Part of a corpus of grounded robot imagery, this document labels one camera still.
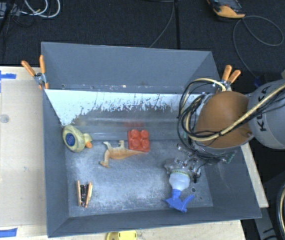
red lego block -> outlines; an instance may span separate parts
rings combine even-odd
[[[147,130],[132,129],[128,131],[128,148],[130,150],[138,150],[148,152],[151,149],[149,142],[149,132]]]

gray plastic tray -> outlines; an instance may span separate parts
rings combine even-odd
[[[157,100],[146,106],[141,97],[171,96],[174,100],[196,78],[219,80],[211,52],[52,42],[43,42],[41,52],[50,83],[50,90],[42,94],[49,237],[261,217],[240,148],[229,164],[203,166],[199,181],[182,193],[182,199],[195,195],[186,213],[163,201],[171,193],[164,162],[184,155],[177,149],[177,108],[175,103]],[[210,86],[199,89],[199,93],[210,91]],[[140,98],[133,109],[99,110],[85,106],[86,99],[79,95],[83,92],[85,97],[110,94],[97,99],[100,105],[116,104],[109,99],[113,95],[120,100],[124,94]],[[93,148],[73,153],[65,146],[62,130],[70,122],[92,135]],[[106,150],[103,141],[113,147],[119,140],[127,144],[127,131],[134,127],[149,130],[150,152],[111,159],[110,168],[101,166]],[[77,204],[77,180],[93,183],[88,208]]]

bin floor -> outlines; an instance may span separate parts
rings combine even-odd
[[[119,145],[118,141],[110,143],[114,148]],[[66,147],[69,216],[169,209],[169,205],[163,200],[171,197],[172,187],[164,164],[166,159],[185,158],[185,154],[177,149],[177,143],[175,140],[151,141],[150,152],[120,160],[110,159],[110,168],[99,164],[104,160],[107,150],[102,141],[93,141],[92,148],[85,148],[80,153],[71,152]],[[189,195],[195,196],[188,208],[213,206],[206,166],[201,168],[201,177],[197,183],[191,181],[189,188],[180,196],[182,200]],[[77,180],[80,184],[88,184],[90,181],[93,184],[87,208],[78,206]]]

orange handle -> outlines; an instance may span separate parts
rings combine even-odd
[[[34,77],[36,75],[35,71],[32,69],[32,67],[29,65],[29,63],[25,60],[21,61],[21,65],[28,71],[28,73]]]
[[[39,64],[40,64],[40,70],[42,74],[46,73],[46,67],[45,67],[45,61],[44,61],[44,56],[40,55],[39,56]]]
[[[223,72],[221,80],[228,81],[228,78],[231,75],[232,69],[233,68],[231,65],[226,65],[226,67],[224,68],[224,72]]]
[[[231,76],[228,78],[228,82],[230,82],[231,84],[240,76],[242,72],[240,70],[235,70]]]

toy dinosaur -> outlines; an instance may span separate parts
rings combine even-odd
[[[123,140],[119,141],[118,147],[112,147],[112,145],[105,141],[104,144],[107,146],[107,150],[104,153],[104,161],[101,161],[100,164],[106,168],[109,167],[109,159],[124,159],[133,155],[145,154],[146,152],[131,150],[125,148],[125,142]]]

